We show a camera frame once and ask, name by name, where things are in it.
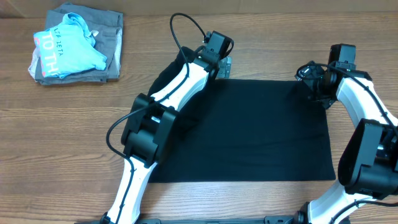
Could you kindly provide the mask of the black t-shirt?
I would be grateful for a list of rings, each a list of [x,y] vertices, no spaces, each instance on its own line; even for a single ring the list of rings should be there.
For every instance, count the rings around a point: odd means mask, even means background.
[[[180,110],[152,183],[334,180],[324,107],[297,81],[217,79]]]

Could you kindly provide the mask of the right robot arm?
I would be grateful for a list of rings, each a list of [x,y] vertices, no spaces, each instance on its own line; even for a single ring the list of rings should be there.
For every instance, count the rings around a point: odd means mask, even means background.
[[[397,118],[377,96],[370,75],[348,62],[311,61],[297,69],[295,78],[308,86],[310,100],[326,108],[339,101],[355,130],[338,163],[338,179],[291,222],[347,223],[366,204],[396,207],[383,200],[397,195]]]

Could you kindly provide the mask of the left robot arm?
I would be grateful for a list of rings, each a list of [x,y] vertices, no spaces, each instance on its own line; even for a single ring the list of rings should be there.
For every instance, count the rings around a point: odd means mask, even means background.
[[[130,112],[119,118],[106,133],[106,142],[121,122],[124,149],[118,152],[124,170],[116,198],[100,223],[135,223],[153,170],[166,157],[183,107],[214,78],[227,78],[231,68],[230,49],[183,47],[157,77],[148,94],[139,94]]]

